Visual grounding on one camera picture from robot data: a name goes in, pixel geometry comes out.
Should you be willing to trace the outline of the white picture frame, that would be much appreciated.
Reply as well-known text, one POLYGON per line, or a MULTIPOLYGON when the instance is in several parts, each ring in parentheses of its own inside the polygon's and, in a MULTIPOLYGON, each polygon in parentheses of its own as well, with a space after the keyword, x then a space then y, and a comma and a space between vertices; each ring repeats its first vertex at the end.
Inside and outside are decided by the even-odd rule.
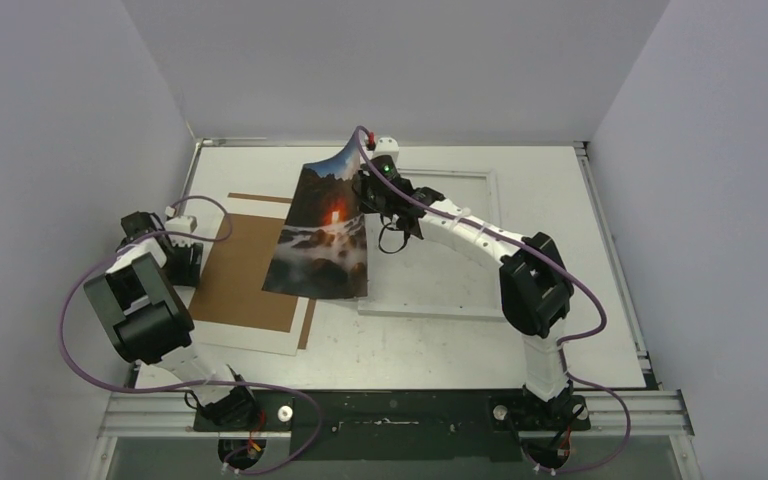
MULTIPOLYGON (((402 175, 416 187, 443 193, 491 224, 500 222, 494 170, 408 168, 402 175)), ((368 295, 357 302, 365 316, 501 321, 498 273, 429 240, 383 231, 376 215, 366 217, 368 295)))

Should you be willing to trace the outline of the landscape sunset photo print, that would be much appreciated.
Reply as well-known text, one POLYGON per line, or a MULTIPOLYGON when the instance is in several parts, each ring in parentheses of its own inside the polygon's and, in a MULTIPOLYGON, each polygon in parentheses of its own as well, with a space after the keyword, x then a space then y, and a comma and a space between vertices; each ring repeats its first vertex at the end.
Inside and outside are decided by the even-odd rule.
POLYGON ((302 166, 262 290, 309 299, 368 294, 365 215, 356 193, 357 144, 302 166))

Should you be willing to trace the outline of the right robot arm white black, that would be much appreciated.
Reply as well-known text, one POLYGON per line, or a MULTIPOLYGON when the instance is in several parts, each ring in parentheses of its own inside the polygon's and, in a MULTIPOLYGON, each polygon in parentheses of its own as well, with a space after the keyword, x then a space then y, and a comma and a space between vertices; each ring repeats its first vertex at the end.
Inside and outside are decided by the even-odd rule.
POLYGON ((362 212, 379 215, 405 239, 444 245, 495 272, 504 318, 523 336, 525 414, 532 425, 548 429, 582 414, 557 344, 574 288, 555 269, 562 259, 550 236, 506 232, 432 188, 413 187, 389 155, 364 163, 355 189, 362 212))

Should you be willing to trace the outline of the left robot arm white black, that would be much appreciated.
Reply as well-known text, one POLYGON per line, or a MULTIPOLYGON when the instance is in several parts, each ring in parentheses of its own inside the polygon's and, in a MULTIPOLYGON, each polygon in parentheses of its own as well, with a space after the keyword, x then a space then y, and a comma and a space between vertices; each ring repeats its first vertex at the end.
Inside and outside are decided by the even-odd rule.
POLYGON ((195 343, 194 321, 176 291, 201 280, 204 246, 190 237, 196 225, 192 216, 123 217, 116 260, 85 282, 84 292, 124 360, 169 372, 190 389, 204 420, 242 431, 256 423, 259 405, 241 375, 195 343))

